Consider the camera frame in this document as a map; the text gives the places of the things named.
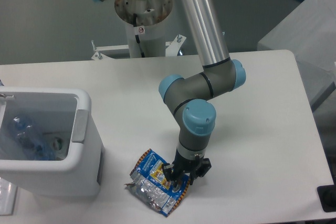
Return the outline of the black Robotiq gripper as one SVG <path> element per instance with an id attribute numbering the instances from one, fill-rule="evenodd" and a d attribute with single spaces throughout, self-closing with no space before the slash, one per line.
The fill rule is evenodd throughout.
<path id="1" fill-rule="evenodd" d="M 176 186 L 176 182 L 187 173 L 190 174 L 190 185 L 192 185 L 196 178 L 204 177 L 212 165 L 209 158 L 196 156 L 195 159 L 190 160 L 184 158 L 176 150 L 174 162 L 172 164 L 164 163 L 161 167 L 166 180 Z"/>

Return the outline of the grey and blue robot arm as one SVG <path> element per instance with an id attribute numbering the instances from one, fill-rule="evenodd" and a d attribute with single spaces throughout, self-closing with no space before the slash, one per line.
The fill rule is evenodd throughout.
<path id="1" fill-rule="evenodd" d="M 212 0 L 182 3 L 203 71 L 189 78 L 173 74 L 159 85 L 162 100 L 180 127 L 175 159 L 162 166 L 165 178 L 175 185 L 185 174 L 194 180 L 209 171 L 211 163 L 204 155 L 216 118 L 209 100 L 246 81 L 242 64 L 230 58 Z M 162 24 L 171 13 L 172 0 L 114 0 L 114 7 L 125 24 L 132 58 L 165 54 Z"/>

